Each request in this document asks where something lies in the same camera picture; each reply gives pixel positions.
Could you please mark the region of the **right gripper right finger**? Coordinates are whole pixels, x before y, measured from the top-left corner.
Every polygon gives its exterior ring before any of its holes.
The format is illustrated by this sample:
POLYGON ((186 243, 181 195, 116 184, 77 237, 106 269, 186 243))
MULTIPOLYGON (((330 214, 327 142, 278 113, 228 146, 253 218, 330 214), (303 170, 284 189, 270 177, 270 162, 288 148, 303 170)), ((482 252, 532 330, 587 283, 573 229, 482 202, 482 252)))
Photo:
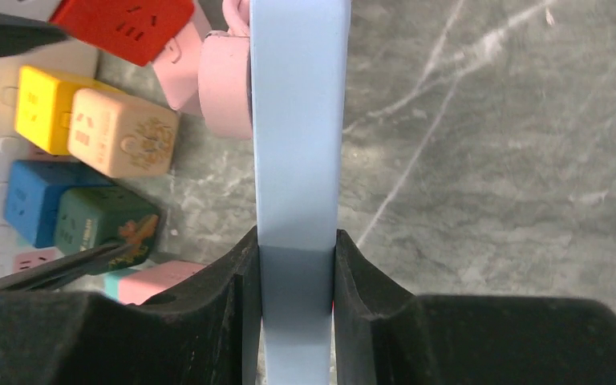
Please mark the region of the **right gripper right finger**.
POLYGON ((616 314, 584 298, 415 295, 337 232, 341 384, 616 384, 616 314))

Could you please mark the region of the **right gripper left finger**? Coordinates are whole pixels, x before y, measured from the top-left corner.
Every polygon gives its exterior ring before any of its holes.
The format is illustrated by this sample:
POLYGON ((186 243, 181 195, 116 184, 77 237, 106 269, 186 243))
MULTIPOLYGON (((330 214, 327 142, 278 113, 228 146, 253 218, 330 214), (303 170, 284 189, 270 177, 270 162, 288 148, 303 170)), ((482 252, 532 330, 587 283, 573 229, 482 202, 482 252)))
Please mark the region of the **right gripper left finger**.
POLYGON ((93 291, 0 292, 0 384, 252 384, 257 232, 140 305, 93 291))

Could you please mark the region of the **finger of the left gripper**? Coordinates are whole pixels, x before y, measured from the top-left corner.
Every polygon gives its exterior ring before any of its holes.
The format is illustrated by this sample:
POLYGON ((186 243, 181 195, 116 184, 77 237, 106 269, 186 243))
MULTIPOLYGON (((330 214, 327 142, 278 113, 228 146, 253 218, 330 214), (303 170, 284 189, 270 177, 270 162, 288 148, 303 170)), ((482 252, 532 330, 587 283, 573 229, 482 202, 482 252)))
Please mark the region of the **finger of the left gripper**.
POLYGON ((0 292, 56 290, 88 274, 107 272, 110 264, 138 248, 110 243, 27 268, 0 278, 0 292))

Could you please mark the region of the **green cube adapter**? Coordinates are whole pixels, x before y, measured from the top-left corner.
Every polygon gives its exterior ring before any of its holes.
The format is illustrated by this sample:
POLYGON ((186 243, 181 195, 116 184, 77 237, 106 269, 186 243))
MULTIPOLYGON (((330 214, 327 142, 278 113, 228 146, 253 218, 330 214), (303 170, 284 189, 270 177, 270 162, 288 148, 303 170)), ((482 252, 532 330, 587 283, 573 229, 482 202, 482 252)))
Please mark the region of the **green cube adapter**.
POLYGON ((134 250, 110 261, 102 273, 139 265, 154 249, 161 211, 120 186, 68 189, 60 199, 54 246, 70 255, 107 243, 129 243, 134 250))

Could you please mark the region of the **pink cube socket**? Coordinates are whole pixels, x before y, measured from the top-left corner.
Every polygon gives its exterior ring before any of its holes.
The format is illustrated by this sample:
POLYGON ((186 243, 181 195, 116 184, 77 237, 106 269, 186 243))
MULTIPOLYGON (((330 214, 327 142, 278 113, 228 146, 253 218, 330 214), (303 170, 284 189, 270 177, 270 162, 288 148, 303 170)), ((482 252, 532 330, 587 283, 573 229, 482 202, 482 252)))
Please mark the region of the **pink cube socket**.
POLYGON ((112 271, 103 278, 103 293, 122 304, 140 305, 150 297, 193 276, 204 267, 190 261, 166 261, 144 269, 112 271))

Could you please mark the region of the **blue cube adapter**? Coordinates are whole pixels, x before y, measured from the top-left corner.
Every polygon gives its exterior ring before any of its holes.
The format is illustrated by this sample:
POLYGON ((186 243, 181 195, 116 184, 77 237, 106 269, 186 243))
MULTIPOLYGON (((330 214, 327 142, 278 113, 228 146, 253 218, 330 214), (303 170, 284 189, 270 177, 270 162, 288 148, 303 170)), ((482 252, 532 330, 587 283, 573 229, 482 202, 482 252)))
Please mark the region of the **blue cube adapter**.
POLYGON ((16 160, 10 168, 4 219, 36 249, 51 247, 63 193, 112 184, 83 163, 16 160))

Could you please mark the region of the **beige cube adapter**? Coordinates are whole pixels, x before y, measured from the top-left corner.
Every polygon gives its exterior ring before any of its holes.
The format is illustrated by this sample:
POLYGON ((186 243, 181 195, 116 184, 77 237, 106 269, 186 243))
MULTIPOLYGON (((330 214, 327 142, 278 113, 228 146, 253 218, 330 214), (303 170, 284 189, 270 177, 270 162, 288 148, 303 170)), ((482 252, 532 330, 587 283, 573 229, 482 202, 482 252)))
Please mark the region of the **beige cube adapter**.
POLYGON ((82 88, 73 98, 67 149, 111 178, 159 176, 171 166, 179 117, 134 95, 82 88))

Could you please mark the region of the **yellow cube adapter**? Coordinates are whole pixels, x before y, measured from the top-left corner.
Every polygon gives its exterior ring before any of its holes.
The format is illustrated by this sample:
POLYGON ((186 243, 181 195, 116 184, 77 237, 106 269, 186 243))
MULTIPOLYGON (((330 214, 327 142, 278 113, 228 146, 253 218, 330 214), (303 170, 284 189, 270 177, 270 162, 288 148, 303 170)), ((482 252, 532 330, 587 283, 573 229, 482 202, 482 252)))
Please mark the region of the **yellow cube adapter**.
POLYGON ((74 94, 82 88, 118 91, 91 77, 32 66, 19 70, 15 131, 45 152, 68 156, 74 94))

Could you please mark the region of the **pink power strip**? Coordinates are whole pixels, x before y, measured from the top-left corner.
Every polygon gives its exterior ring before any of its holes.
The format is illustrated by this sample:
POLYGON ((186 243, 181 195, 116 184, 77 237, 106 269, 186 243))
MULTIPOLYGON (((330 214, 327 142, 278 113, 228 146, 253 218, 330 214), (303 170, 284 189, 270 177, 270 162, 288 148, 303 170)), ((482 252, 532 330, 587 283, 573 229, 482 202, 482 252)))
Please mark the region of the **pink power strip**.
POLYGON ((212 30, 209 20, 193 1, 195 11, 181 31, 165 45, 152 62, 165 99, 171 109, 193 116, 201 115, 198 75, 201 48, 212 30))

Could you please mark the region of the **red cube adapter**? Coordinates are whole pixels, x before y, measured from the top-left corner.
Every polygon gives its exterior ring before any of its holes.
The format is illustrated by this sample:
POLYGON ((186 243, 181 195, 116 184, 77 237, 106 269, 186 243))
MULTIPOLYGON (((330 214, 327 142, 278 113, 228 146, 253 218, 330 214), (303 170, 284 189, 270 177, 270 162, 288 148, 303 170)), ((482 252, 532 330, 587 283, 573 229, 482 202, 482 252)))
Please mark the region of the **red cube adapter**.
POLYGON ((195 9, 190 0, 68 0, 60 3, 50 22, 80 41, 144 66, 195 9))

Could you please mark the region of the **white cube adapter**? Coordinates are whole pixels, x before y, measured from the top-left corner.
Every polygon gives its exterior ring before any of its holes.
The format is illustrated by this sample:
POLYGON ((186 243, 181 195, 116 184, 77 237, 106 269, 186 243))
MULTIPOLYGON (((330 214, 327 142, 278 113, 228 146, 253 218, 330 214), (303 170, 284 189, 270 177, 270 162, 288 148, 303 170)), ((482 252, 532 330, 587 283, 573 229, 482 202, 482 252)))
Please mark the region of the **white cube adapter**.
POLYGON ((0 0, 0 14, 47 22, 61 0, 0 0))

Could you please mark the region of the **light blue power strip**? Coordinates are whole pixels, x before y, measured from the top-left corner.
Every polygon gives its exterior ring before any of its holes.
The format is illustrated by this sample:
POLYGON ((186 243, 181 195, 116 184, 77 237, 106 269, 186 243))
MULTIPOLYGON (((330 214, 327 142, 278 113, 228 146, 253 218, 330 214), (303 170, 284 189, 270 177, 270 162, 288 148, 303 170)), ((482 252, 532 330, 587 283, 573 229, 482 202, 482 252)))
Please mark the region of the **light blue power strip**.
POLYGON ((348 1, 251 4, 265 374, 330 381, 348 1))

